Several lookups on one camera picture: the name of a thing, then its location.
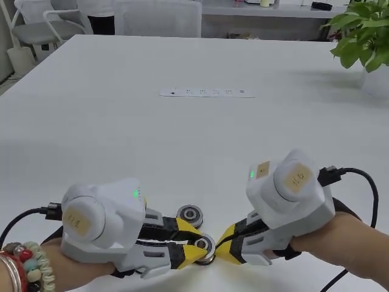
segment shelf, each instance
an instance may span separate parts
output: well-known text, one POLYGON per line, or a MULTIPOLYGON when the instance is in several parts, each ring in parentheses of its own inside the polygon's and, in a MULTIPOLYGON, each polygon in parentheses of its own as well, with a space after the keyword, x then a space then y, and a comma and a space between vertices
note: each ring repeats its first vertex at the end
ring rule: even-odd
POLYGON ((346 11, 346 7, 333 7, 331 11, 312 9, 308 6, 274 5, 261 7, 258 4, 234 0, 203 0, 203 15, 267 16, 296 18, 332 18, 346 11))

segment white desk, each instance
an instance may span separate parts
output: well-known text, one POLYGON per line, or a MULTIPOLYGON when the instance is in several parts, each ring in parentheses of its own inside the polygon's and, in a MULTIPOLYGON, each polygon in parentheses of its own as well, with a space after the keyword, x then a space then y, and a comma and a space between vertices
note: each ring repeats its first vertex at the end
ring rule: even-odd
POLYGON ((346 7, 333 7, 331 11, 312 9, 299 5, 274 5, 261 7, 256 4, 236 2, 235 0, 203 0, 203 15, 236 15, 295 18, 332 18, 346 11, 346 7))
MULTIPOLYGON (((0 99, 0 227, 24 209, 59 201, 75 182, 136 176, 148 204, 165 215, 200 206, 202 230, 217 240, 252 210, 244 193, 249 165, 300 147, 320 167, 369 172, 381 194, 378 226, 389 232, 389 107, 361 93, 361 68, 346 71, 330 48, 76 36, 0 99), (170 86, 247 88, 257 98, 159 97, 170 86)), ((362 178, 350 175, 333 192, 370 220, 362 178)), ((9 240, 41 240, 57 226, 31 217, 9 240)), ((103 278, 82 291, 315 292, 339 271, 307 254, 271 267, 217 260, 149 282, 103 278)), ((347 276, 332 291, 383 289, 347 276)))

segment white wall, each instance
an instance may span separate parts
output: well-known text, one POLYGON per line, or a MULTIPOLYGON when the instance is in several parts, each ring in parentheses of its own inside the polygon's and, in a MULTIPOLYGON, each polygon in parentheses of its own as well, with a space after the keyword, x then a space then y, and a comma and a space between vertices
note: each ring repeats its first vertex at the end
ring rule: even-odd
MULTIPOLYGON (((5 4, 9 8, 11 18, 15 12, 13 8, 12 0, 4 0, 5 4)), ((5 22, 3 13, 0 11, 0 81, 5 79, 8 75, 13 72, 13 68, 10 60, 7 56, 7 49, 12 47, 10 33, 5 22)))

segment hand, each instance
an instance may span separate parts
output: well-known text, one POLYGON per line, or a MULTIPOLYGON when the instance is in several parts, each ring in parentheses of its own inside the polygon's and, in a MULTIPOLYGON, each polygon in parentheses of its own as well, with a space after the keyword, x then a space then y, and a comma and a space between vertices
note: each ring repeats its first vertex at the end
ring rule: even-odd
POLYGON ((61 253, 61 238, 42 245, 50 260, 55 275, 55 291, 63 292, 85 286, 94 279, 110 275, 115 271, 111 263, 78 263, 61 253))
POLYGON ((376 233, 354 216, 339 212, 320 230, 293 238, 291 245, 296 251, 309 252, 318 259, 370 279, 369 262, 372 258, 369 246, 376 233))

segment metal bearing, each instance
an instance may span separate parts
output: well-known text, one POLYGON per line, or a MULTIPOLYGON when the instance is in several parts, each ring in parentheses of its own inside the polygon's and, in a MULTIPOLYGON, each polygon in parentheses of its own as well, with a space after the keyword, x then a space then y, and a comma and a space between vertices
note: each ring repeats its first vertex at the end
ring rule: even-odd
POLYGON ((194 242, 194 245, 198 248, 203 248, 207 250, 207 255, 203 257, 202 259, 199 259, 198 261, 194 262, 201 266, 207 266, 213 263, 215 259, 215 252, 216 252, 216 244, 215 241, 211 236, 208 234, 203 234, 200 239, 197 239, 194 242))
POLYGON ((196 229, 201 227, 203 221, 202 211, 195 205, 182 206, 177 212, 177 217, 190 223, 196 229))

